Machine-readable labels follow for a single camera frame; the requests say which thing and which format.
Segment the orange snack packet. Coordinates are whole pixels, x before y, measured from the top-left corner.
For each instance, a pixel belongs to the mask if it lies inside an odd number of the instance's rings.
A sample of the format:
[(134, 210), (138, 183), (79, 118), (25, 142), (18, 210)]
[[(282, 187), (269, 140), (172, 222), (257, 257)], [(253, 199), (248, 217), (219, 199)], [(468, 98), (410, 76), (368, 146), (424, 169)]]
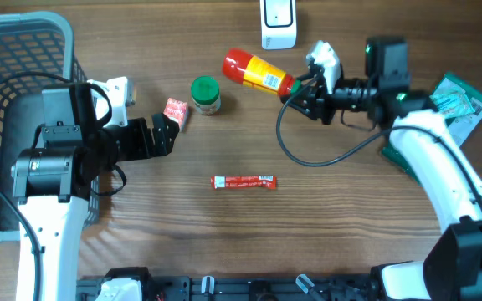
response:
[(189, 105), (187, 102), (169, 98), (163, 114), (169, 119), (176, 121), (179, 125), (179, 130), (183, 131), (189, 115)]

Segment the green lid spice jar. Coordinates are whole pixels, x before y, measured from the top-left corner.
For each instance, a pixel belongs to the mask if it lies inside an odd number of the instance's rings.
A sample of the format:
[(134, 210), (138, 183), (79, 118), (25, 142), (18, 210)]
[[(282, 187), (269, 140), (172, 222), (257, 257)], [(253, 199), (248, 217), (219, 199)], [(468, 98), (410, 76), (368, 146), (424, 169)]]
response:
[(220, 109), (221, 99), (218, 82), (210, 76), (200, 76), (191, 85), (191, 96), (196, 111), (213, 115)]

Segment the red sauce bottle green cap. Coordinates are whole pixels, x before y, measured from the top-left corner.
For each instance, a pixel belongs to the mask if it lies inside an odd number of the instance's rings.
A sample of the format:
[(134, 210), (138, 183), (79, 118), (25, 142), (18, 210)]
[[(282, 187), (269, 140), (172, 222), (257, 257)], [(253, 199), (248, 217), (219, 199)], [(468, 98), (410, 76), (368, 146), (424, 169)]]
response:
[(279, 97), (295, 93), (301, 83), (284, 70), (239, 48), (231, 48), (224, 57), (223, 74), (235, 83)]

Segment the red snack bar wrapper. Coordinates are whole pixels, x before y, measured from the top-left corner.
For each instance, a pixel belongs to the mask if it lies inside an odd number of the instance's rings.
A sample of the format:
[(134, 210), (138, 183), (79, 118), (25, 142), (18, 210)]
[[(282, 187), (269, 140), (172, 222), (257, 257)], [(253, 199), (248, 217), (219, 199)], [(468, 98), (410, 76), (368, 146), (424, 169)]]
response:
[(275, 176), (212, 176), (211, 186), (215, 190), (251, 187), (275, 189), (277, 178)]

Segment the mint wet wipes pack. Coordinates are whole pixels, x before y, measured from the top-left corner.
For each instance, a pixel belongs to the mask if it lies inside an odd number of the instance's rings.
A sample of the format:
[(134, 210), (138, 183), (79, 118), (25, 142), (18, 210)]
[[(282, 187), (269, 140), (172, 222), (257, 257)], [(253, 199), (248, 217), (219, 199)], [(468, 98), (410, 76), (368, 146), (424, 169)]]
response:
[(438, 112), (445, 119), (457, 118), (474, 113), (474, 108), (465, 93), (457, 89), (446, 89), (430, 96)]

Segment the green 3M gloves package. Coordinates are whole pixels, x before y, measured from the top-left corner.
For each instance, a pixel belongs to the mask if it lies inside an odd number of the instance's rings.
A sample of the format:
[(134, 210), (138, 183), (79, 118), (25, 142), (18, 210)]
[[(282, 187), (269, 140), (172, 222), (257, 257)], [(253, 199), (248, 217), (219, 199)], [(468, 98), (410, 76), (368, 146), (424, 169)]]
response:
[(482, 93), (457, 75), (450, 72), (443, 76), (440, 83), (434, 89), (433, 94), (446, 89), (457, 89), (465, 93), (474, 108), (473, 114), (445, 119), (449, 133), (453, 137), (455, 143), (458, 146), (461, 146), (482, 120)]

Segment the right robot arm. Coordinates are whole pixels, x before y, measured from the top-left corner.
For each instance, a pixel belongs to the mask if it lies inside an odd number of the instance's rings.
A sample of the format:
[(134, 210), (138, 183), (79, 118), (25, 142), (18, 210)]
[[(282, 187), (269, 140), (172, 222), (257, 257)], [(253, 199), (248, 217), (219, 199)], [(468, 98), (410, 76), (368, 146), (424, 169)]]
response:
[(365, 79), (345, 79), (335, 50), (319, 41), (306, 55), (308, 73), (282, 99), (312, 120), (338, 110), (366, 112), (405, 159), (426, 192), (441, 235), (422, 261), (371, 271), (367, 300), (482, 300), (482, 180), (449, 133), (430, 95), (410, 87), (403, 38), (367, 40)]

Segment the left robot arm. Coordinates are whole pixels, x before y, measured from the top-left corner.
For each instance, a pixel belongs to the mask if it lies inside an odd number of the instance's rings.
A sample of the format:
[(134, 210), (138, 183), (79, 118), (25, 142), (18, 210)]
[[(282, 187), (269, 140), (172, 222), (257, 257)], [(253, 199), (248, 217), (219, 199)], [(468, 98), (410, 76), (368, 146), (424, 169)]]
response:
[(179, 124), (163, 113), (113, 122), (114, 108), (97, 84), (55, 84), (42, 90), (42, 140), (23, 150), (12, 168), (13, 197), (25, 219), (20, 229), (18, 300), (73, 300), (79, 244), (94, 180), (121, 161), (166, 156)]

